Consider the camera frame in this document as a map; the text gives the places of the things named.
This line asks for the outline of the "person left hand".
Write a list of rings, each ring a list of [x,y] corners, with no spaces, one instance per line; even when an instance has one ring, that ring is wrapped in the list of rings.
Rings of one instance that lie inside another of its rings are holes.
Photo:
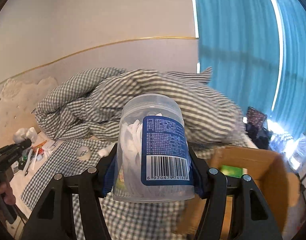
[[[7,205],[14,205],[16,203],[13,190],[8,181],[0,183],[0,196],[1,195],[4,195],[3,200]]]

